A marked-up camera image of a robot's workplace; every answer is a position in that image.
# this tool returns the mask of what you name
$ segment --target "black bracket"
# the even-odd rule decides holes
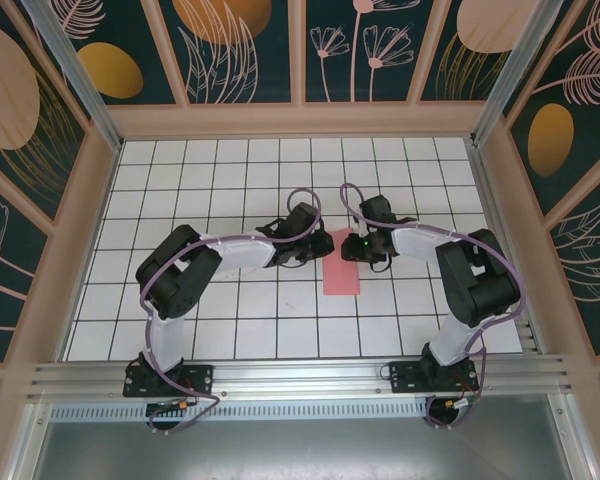
[[[388,368],[389,378],[386,373],[383,378],[391,382],[392,393],[461,393],[463,383],[474,391],[479,388],[475,365],[469,359],[446,367],[452,370],[438,376],[433,383],[425,374],[420,360],[391,362]]]
[[[129,365],[125,369],[125,398],[184,397],[184,392],[173,388],[162,380],[141,355],[138,365]],[[166,372],[167,377],[195,392],[211,393],[213,387],[212,365],[184,365],[180,362]]]

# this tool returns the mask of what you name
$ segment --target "white grid floor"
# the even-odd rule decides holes
[[[350,224],[338,194],[345,180],[367,198],[385,195],[398,217],[465,232],[486,227],[459,138],[127,142],[65,360],[138,355],[145,317],[135,271],[178,225],[219,235],[253,231],[286,216],[295,187],[313,187],[326,229],[339,230]],[[303,195],[297,200],[310,201]],[[183,356],[419,355],[448,311],[439,271],[418,260],[397,257],[381,274],[359,264],[359,296],[322,295],[321,267],[319,260],[215,279],[186,317]],[[484,338],[490,353],[522,351],[513,322]]]

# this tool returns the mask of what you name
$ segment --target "enclosure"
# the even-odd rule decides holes
[[[358,263],[333,295],[325,257],[211,279],[180,343],[220,403],[152,435],[123,397],[141,263],[297,188],[356,231],[345,182],[488,228],[523,277],[475,415],[437,431],[442,392],[382,373],[447,321],[441,270]],[[0,478],[336,474],[600,478],[600,0],[0,0]]]

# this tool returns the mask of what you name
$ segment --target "pink paper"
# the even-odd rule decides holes
[[[322,259],[322,278],[324,295],[360,295],[360,277],[358,264],[342,259],[342,242],[353,230],[345,228],[330,232],[336,249]]]

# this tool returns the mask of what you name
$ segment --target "black mounting plate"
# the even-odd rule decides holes
[[[147,375],[147,369],[141,365],[127,367],[122,396],[125,398],[185,396],[183,392],[167,385],[160,378],[156,380],[154,375]],[[179,370],[178,383],[196,392],[211,393],[213,366],[183,365]]]
[[[462,384],[455,375],[451,376],[449,380],[439,382],[435,387],[432,387],[430,382],[426,380],[418,360],[390,362],[388,367],[392,393],[462,392]],[[454,373],[460,375],[462,381],[473,390],[478,390],[478,375],[473,362],[467,360],[454,365]]]

